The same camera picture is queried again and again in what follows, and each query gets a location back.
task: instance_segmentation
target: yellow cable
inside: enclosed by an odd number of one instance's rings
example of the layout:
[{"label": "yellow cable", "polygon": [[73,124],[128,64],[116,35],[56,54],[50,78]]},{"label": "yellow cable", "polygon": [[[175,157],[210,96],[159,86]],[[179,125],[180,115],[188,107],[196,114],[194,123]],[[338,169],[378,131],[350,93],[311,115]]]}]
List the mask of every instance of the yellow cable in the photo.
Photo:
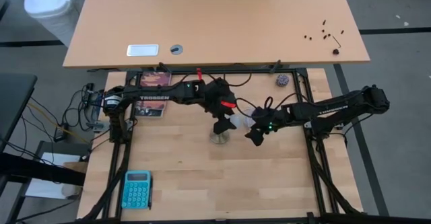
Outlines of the yellow cable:
[{"label": "yellow cable", "polygon": [[45,114],[45,112],[43,112],[40,108],[38,108],[37,106],[35,106],[34,104],[32,104],[32,103],[30,103],[30,102],[28,102],[27,103],[31,108],[33,108],[33,109],[35,109],[35,110],[37,110],[37,111],[39,111],[39,113],[41,113],[51,124],[53,124],[55,127],[57,127],[57,128],[59,128],[59,129],[61,129],[62,131],[64,131],[65,133],[69,133],[70,135],[72,135],[72,136],[74,136],[74,137],[76,137],[77,139],[79,139],[79,140],[81,140],[81,141],[83,141],[83,142],[85,142],[85,143],[89,143],[90,144],[90,142],[89,141],[87,141],[87,140],[85,140],[83,137],[81,137],[81,136],[79,136],[78,134],[76,134],[76,133],[73,133],[73,132],[71,132],[71,131],[68,131],[68,130],[66,130],[66,129],[64,129],[63,127],[61,127],[61,126],[59,126],[59,125],[57,125],[57,123],[56,122],[53,122],[46,114]]}]

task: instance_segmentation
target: light wooden desk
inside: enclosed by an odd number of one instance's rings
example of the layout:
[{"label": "light wooden desk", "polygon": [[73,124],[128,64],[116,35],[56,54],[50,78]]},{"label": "light wooden desk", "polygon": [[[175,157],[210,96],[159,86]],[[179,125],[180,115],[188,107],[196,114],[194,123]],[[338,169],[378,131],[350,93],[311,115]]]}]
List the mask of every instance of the light wooden desk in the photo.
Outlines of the light wooden desk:
[{"label": "light wooden desk", "polygon": [[[323,39],[326,34],[331,37]],[[342,45],[336,56],[334,36]],[[159,52],[128,57],[130,44],[158,44]],[[182,54],[170,52],[175,44],[183,46]],[[370,59],[346,0],[86,0],[63,66],[262,65],[278,60]]]},{"label": "light wooden desk", "polygon": [[[123,85],[125,75],[109,73],[106,88]],[[330,98],[324,69],[308,69],[308,75],[314,100]],[[174,76],[172,82],[181,77]],[[247,77],[227,75],[226,79],[240,83]],[[273,96],[276,105],[294,92],[294,86],[277,87],[275,78],[254,74],[246,85],[231,90],[236,97],[259,106],[267,96]],[[196,75],[187,79],[196,79]],[[286,104],[295,101],[291,98]],[[304,217],[308,211],[319,215],[302,127],[286,127],[265,135],[263,144],[256,147],[244,137],[244,126],[231,130],[225,145],[211,143],[209,132],[215,120],[198,105],[169,102],[163,118],[138,120],[129,170],[152,171],[154,202],[150,211],[123,210],[122,220]],[[100,137],[94,144],[107,137]],[[361,209],[342,137],[332,135],[325,146],[334,184],[353,207]],[[112,148],[112,143],[105,143],[91,155],[78,217],[90,211],[105,189]],[[329,208],[325,188],[323,192]],[[116,201],[114,192],[112,202]],[[113,215],[115,204],[111,206]]]}]

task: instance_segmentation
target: calculator display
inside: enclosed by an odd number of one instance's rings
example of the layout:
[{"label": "calculator display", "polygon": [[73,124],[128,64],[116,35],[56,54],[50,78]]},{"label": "calculator display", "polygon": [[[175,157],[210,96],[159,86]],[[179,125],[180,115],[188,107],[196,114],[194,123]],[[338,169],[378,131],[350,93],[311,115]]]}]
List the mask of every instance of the calculator display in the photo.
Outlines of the calculator display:
[{"label": "calculator display", "polygon": [[147,174],[127,174],[127,180],[147,180]]}]

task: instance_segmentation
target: red tag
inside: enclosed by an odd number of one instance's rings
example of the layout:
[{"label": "red tag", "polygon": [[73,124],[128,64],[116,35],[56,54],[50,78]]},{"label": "red tag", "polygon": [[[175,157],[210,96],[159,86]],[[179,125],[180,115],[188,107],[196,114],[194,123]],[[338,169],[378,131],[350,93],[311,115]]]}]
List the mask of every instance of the red tag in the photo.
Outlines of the red tag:
[{"label": "red tag", "polygon": [[222,105],[229,107],[229,108],[235,108],[236,104],[229,103],[229,102],[222,102]]},{"label": "red tag", "polygon": [[196,69],[196,71],[197,71],[197,78],[198,78],[199,80],[202,80],[202,72],[201,72],[201,68],[197,68],[197,69]]}]

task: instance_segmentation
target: blue calculator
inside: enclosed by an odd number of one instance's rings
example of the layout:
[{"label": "blue calculator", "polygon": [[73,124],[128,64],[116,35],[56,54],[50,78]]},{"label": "blue calculator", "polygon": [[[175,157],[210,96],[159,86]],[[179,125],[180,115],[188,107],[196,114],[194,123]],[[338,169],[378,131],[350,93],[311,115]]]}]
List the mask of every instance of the blue calculator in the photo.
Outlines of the blue calculator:
[{"label": "blue calculator", "polygon": [[127,171],[121,207],[124,209],[151,208],[151,189],[150,171]]}]

